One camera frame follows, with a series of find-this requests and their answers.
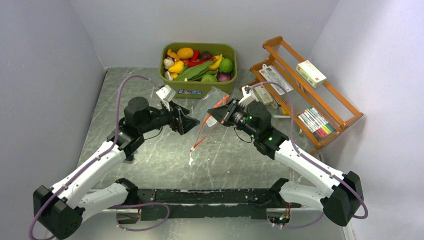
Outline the clear zip top bag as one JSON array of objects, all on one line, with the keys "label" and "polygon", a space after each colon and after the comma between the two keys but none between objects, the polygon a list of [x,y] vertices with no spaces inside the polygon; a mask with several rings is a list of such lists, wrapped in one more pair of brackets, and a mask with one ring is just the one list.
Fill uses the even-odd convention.
[{"label": "clear zip top bag", "polygon": [[218,123],[218,121],[208,113],[208,110],[224,106],[228,102],[229,97],[230,95],[226,92],[212,87],[196,104],[191,116],[199,120],[199,125],[190,131],[192,135],[192,146],[189,150],[190,155],[206,140]]}]

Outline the green custard apple toy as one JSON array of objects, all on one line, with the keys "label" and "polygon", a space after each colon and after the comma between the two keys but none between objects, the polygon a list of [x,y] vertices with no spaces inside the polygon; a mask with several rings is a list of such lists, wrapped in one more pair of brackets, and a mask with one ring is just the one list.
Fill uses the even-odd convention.
[{"label": "green custard apple toy", "polygon": [[228,59],[228,58],[223,58],[219,64],[219,71],[221,73],[231,73],[232,70],[234,69],[234,63]]}]

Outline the red chili pepper toy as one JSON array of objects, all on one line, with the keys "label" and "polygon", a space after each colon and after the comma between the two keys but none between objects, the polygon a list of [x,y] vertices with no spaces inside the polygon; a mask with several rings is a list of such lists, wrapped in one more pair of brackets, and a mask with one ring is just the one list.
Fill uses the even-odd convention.
[{"label": "red chili pepper toy", "polygon": [[201,61],[191,61],[191,62],[187,63],[187,67],[192,68],[192,67],[201,65],[203,63],[212,62],[214,59],[215,59],[215,57],[212,57],[212,58],[209,58],[209,59],[206,59],[206,60],[201,60]]}]

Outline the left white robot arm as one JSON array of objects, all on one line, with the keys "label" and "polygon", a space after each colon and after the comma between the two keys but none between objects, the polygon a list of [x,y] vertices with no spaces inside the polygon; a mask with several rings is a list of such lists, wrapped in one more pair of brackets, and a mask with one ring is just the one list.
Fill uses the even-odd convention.
[{"label": "left white robot arm", "polygon": [[70,237],[83,221],[110,207],[132,208],[141,203],[138,187],[125,178],[97,193],[90,194],[89,190],[114,165],[134,154],[145,142],[145,133],[169,126],[184,135],[200,123],[189,116],[190,110],[173,101],[164,100],[160,105],[158,109],[144,97],[132,98],[117,128],[89,159],[52,187],[41,185],[34,191],[34,217],[53,237]]}]

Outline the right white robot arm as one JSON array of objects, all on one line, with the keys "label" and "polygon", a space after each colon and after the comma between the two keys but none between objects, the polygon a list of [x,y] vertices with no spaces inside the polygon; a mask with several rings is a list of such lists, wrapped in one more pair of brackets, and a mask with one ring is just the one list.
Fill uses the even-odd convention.
[{"label": "right white robot arm", "polygon": [[298,147],[272,125],[272,115],[263,103],[253,102],[242,107],[233,99],[223,106],[208,109],[207,113],[221,125],[248,134],[258,152],[292,168],[313,184],[283,183],[270,193],[270,202],[275,207],[282,207],[287,202],[308,206],[322,211],[341,227],[358,218],[356,212],[364,205],[359,175],[334,169]]}]

